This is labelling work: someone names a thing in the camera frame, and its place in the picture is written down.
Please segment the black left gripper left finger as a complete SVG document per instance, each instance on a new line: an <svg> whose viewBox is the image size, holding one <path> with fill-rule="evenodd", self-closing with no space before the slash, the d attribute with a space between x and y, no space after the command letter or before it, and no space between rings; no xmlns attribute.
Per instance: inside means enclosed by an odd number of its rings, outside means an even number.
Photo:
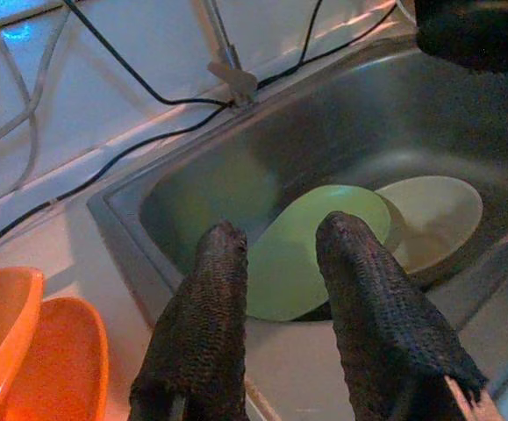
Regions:
<svg viewBox="0 0 508 421"><path fill-rule="evenodd" d="M131 420L246 420L247 235L227 220L197 242L129 395Z"/></svg>

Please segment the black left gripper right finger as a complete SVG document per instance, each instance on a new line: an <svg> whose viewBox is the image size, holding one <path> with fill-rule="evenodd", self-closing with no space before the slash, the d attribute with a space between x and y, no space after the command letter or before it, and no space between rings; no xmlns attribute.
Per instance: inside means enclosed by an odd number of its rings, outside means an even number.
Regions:
<svg viewBox="0 0 508 421"><path fill-rule="evenodd" d="M444 315L359 217L334 210L315 234L336 346L357 420L463 420L488 379Z"/></svg>

